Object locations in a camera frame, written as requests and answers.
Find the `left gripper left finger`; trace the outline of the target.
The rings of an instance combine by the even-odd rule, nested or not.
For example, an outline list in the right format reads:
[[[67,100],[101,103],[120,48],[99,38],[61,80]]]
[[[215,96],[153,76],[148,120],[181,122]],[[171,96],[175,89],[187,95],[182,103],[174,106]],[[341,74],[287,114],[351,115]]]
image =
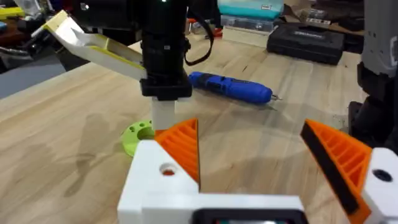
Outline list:
[[[199,193],[196,118],[160,131],[149,121],[135,123],[122,143],[132,161],[117,207],[119,223],[143,223],[142,205],[150,195]]]

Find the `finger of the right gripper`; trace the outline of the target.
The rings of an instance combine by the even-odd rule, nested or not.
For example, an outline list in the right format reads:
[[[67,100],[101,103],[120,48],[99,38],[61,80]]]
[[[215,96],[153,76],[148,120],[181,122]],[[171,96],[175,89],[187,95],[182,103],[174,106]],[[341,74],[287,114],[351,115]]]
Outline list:
[[[154,130],[169,129],[175,124],[175,103],[176,101],[152,99],[152,128]]]

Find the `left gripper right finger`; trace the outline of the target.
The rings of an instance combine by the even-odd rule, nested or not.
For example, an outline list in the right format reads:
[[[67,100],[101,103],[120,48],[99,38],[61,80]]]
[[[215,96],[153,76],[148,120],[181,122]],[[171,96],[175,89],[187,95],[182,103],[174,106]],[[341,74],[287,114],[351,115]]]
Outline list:
[[[397,223],[397,154],[311,119],[300,136],[348,223]]]

